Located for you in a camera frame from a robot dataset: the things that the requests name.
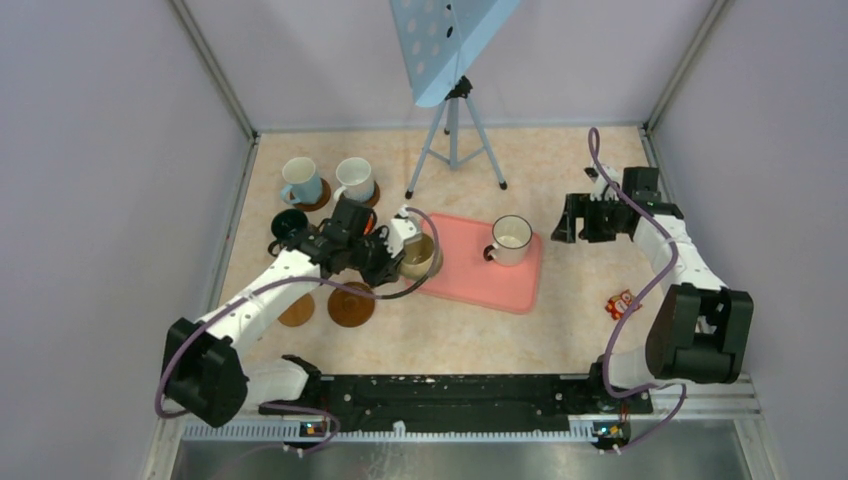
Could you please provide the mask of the orange mug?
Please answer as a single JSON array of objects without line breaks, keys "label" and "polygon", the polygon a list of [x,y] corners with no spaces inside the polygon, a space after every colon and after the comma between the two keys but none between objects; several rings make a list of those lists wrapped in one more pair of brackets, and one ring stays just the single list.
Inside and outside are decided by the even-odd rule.
[{"label": "orange mug", "polygon": [[367,220],[367,222],[366,222],[366,224],[363,228],[363,235],[368,235],[373,230],[374,223],[375,223],[374,219],[372,217],[370,217]]}]

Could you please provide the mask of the beige mug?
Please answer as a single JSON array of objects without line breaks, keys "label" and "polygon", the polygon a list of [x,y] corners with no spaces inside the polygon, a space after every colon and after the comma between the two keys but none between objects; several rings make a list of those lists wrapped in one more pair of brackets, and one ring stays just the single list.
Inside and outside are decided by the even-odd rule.
[{"label": "beige mug", "polygon": [[423,234],[421,238],[404,247],[405,257],[399,267],[400,276],[416,281],[427,275],[430,279],[439,274],[443,265],[443,252],[436,252],[433,238]]}]

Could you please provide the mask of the white ribbed dark-rimmed mug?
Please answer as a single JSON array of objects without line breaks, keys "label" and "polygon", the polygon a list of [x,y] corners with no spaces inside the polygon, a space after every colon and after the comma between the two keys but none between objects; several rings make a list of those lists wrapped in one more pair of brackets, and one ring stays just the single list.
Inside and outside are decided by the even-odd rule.
[{"label": "white ribbed dark-rimmed mug", "polygon": [[532,226],[524,217],[513,214],[501,216],[492,225],[492,243],[483,250],[484,260],[504,267],[520,264],[533,234]]}]

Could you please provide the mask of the dark green mug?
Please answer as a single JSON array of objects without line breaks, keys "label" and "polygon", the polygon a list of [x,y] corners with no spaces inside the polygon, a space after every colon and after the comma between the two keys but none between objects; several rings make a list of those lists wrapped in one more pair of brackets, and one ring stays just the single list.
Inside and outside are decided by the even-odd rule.
[{"label": "dark green mug", "polygon": [[270,231],[274,239],[269,243],[267,253],[277,257],[297,246],[309,230],[310,222],[303,211],[291,208],[278,213],[271,221]]}]

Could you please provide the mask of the pink plastic tray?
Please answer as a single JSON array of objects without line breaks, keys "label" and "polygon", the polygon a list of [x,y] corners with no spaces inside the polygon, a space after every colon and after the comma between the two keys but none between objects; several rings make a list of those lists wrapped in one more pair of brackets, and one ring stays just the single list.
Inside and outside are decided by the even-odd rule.
[{"label": "pink plastic tray", "polygon": [[521,262],[503,266],[484,259],[484,250],[495,242],[490,223],[443,213],[430,218],[444,260],[435,277],[418,289],[420,293],[514,314],[533,310],[543,253],[538,233],[531,233]]}]

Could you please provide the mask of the light blue mug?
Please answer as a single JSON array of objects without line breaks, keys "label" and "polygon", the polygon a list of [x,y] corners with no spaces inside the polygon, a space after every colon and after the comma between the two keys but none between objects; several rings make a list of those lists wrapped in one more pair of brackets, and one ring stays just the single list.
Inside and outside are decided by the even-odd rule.
[{"label": "light blue mug", "polygon": [[295,157],[281,170],[285,186],[281,199],[289,205],[313,205],[323,195],[323,184],[317,166],[309,157]]}]

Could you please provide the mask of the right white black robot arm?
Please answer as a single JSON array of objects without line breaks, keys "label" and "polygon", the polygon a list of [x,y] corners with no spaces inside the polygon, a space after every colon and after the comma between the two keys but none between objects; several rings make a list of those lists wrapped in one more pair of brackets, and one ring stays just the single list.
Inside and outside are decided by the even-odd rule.
[{"label": "right white black robot arm", "polygon": [[754,302],[733,290],[701,257],[680,208],[665,202],[659,172],[588,167],[590,193],[566,196],[551,238],[563,243],[610,242],[627,235],[655,273],[647,288],[664,299],[644,344],[614,352],[610,339],[586,385],[589,404],[612,412],[626,397],[674,383],[732,384],[741,372]]}]

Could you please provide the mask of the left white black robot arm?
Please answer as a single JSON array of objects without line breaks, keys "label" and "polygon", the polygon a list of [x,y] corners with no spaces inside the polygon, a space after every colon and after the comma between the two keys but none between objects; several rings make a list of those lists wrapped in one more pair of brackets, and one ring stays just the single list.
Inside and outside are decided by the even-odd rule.
[{"label": "left white black robot arm", "polygon": [[217,309],[169,328],[154,401],[159,417],[190,413],[212,427],[228,423],[248,397],[242,360],[282,313],[346,270],[370,288],[396,282],[405,247],[422,234],[407,206],[382,225],[371,207],[350,199],[318,224],[286,209],[270,230],[274,260],[266,270]]}]

